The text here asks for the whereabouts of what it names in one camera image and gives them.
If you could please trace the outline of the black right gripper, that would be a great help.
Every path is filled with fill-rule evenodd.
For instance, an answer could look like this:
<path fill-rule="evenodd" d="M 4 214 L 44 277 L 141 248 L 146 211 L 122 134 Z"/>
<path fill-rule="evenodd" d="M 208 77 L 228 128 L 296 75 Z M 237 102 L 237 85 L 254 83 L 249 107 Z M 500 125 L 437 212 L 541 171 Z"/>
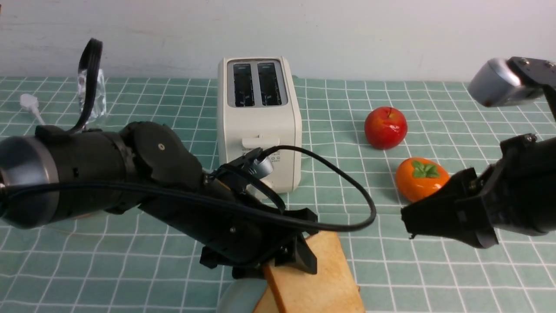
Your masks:
<path fill-rule="evenodd" d="M 474 168 L 463 169 L 431 196 L 402 208 L 401 220 L 410 239 L 435 236 L 479 249 L 497 245 L 494 226 L 501 204 L 495 188 L 503 171 L 487 168 L 477 176 Z"/>

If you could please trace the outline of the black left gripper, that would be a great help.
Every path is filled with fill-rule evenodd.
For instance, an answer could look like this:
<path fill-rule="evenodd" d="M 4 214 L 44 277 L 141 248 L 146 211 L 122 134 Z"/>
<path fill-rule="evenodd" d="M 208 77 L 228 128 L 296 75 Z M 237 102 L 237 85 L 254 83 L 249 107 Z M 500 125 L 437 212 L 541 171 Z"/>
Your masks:
<path fill-rule="evenodd" d="M 304 238 L 304 233 L 313 235 L 316 231 L 280 224 L 285 217 L 300 222 L 317 221 L 316 214 L 308 208 L 272 208 L 240 191 L 239 183 L 206 174 L 189 176 L 180 182 L 144 179 L 141 183 L 189 195 L 185 199 L 149 193 L 139 208 L 200 242 L 201 265 L 210 269 L 230 266 L 234 279 L 262 279 L 264 267 L 271 263 L 317 274 L 317 258 Z"/>

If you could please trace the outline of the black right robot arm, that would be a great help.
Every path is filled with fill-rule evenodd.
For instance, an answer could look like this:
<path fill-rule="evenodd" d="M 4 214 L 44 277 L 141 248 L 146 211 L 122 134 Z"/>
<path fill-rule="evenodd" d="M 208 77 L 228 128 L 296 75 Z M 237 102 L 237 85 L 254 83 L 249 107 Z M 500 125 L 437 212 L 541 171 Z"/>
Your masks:
<path fill-rule="evenodd" d="M 487 61 L 467 86 L 484 107 L 518 106 L 545 97 L 555 113 L 554 62 L 524 57 Z M 555 230 L 556 140 L 525 133 L 500 143 L 502 158 L 478 175 L 455 173 L 431 196 L 401 210 L 412 237 L 438 236 L 473 248 L 499 243 L 496 229 L 527 236 Z"/>

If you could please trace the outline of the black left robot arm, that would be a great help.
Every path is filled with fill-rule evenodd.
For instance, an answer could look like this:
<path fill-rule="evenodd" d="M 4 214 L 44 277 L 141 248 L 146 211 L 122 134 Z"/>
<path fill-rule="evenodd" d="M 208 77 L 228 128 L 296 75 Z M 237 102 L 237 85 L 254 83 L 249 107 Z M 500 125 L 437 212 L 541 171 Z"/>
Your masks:
<path fill-rule="evenodd" d="M 286 211 L 276 192 L 262 183 L 272 171 L 270 159 L 257 148 L 208 173 L 173 130 L 154 122 L 129 123 L 119 132 L 73 134 L 37 126 L 34 136 L 1 141 L 1 219 L 34 229 L 137 207 L 200 242 L 201 265 L 230 266 L 234 279 L 262 278 L 261 266 L 270 261 L 315 275 L 317 258 L 303 236 L 314 230 L 146 190 L 161 187 L 315 222 L 316 214 L 308 209 Z"/>

